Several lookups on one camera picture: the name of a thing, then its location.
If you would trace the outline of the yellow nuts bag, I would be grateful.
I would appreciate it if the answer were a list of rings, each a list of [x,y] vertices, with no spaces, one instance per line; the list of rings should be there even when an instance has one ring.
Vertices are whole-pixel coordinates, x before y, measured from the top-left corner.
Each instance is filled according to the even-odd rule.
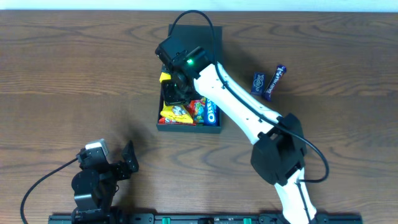
[[[184,105],[167,106],[164,102],[160,116],[180,123],[193,123],[193,119]]]

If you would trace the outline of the Haribo gummy worms bag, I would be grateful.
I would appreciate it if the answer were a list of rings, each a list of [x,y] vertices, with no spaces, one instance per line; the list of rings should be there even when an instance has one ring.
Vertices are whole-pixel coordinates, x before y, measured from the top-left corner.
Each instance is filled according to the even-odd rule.
[[[200,100],[192,100],[188,105],[188,111],[195,124],[204,123],[204,110],[206,98],[202,97]]]

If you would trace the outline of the red Hacks candy bag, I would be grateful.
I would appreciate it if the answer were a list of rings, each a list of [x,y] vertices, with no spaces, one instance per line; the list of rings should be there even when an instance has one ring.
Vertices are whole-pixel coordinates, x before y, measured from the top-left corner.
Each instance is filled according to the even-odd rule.
[[[187,126],[196,126],[196,123],[180,123],[173,119],[168,119],[165,117],[161,117],[158,121],[158,124],[175,124],[175,125],[187,125]]]

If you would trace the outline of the blue Oreo cookie pack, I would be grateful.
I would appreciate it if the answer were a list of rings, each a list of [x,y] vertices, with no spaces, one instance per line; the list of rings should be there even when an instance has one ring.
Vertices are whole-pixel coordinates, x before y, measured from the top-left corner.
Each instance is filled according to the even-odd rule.
[[[214,102],[212,102],[208,98],[205,101],[204,124],[207,126],[218,125],[218,107]]]

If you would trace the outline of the dark green box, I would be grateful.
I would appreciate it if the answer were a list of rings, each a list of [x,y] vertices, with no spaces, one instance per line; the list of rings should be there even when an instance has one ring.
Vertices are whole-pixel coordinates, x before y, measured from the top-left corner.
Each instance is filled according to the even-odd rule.
[[[211,30],[208,26],[176,25],[171,36],[178,39],[189,51],[198,46],[203,47],[208,52],[213,50]],[[156,127],[163,132],[219,134],[222,130],[222,117],[223,112],[218,108],[216,126],[157,123]]]

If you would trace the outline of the blue Eclipse mints box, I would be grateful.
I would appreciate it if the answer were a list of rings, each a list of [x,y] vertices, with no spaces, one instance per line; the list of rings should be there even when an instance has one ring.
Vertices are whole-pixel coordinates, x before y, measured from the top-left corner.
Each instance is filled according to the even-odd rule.
[[[265,90],[265,84],[264,84],[265,79],[266,79],[265,73],[260,73],[260,72],[254,73],[252,87],[251,87],[252,95],[260,96],[263,94],[263,92]]]

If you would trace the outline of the Dairy Milk chocolate bar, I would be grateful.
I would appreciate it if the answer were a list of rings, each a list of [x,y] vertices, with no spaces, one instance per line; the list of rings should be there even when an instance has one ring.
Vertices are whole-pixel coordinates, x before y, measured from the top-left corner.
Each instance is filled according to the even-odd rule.
[[[275,87],[277,86],[277,83],[284,76],[286,71],[287,71],[287,67],[285,65],[277,66],[277,68],[276,68],[268,86],[266,87],[264,94],[263,94],[264,98],[267,101],[271,101],[272,92],[274,91]]]

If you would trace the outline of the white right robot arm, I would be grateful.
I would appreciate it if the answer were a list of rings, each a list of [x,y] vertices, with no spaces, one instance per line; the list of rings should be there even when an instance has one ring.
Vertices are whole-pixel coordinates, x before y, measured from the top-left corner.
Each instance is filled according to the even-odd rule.
[[[253,145],[251,165],[275,187],[284,218],[289,223],[313,223],[317,210],[303,179],[307,150],[300,121],[258,102],[201,47],[189,52],[177,39],[167,37],[155,54],[171,75],[162,83],[165,101],[177,104],[201,95],[215,103]]]

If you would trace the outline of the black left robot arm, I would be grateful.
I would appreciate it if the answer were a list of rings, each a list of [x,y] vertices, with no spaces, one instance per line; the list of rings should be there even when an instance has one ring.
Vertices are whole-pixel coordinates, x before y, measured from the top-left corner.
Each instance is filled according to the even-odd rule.
[[[118,207],[112,206],[118,182],[131,178],[139,170],[132,141],[122,150],[122,160],[109,163],[104,139],[95,140],[76,155],[81,171],[72,179],[76,209],[72,223],[128,223],[129,218]]]

